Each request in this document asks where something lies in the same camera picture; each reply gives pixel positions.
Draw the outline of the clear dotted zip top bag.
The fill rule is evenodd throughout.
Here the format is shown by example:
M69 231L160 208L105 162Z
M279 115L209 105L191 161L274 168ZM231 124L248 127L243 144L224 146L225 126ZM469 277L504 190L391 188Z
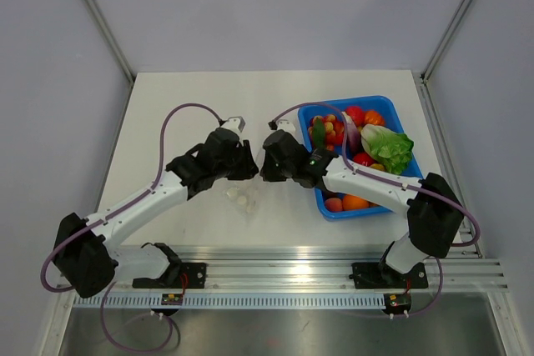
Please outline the clear dotted zip top bag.
M252 180L228 181L223 194L237 210L245 215L251 215L257 209L259 185Z

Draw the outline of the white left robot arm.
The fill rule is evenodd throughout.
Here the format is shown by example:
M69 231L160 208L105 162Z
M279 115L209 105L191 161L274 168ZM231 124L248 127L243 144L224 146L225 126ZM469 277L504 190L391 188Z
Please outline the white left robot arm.
M111 283L130 281L137 288L179 288L184 268L164 243L122 250L122 243L168 209L212 188L221 178L252 179L258 173L249 141L227 128L216 128L182 156L161 169L147 188L104 213L60 223L53 264L80 298L91 298Z

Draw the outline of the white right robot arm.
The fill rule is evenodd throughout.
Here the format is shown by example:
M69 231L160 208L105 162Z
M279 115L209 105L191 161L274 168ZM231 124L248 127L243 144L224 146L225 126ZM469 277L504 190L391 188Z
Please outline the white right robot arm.
M392 242L377 262L352 265L356 288L427 288L420 275L427 258L445 258L464 218L456 195L435 173L425 178L395 176L344 160L317 148L308 151L293 134L277 130L263 143L265 182L288 179L303 188L353 195L397 213L408 231Z

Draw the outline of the pink peach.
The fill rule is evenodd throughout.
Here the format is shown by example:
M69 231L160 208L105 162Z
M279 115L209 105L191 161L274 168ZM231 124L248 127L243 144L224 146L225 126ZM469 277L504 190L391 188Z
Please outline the pink peach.
M331 213L340 213L344 211L343 203L340 198L328 198L325 200L325 208Z

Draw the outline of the green lettuce head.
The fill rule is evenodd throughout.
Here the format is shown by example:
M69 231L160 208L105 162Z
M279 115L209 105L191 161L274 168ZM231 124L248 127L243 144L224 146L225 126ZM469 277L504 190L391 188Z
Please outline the green lettuce head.
M385 167L386 172L401 175L412 160L414 142L405 133L366 124L360 138L365 152Z

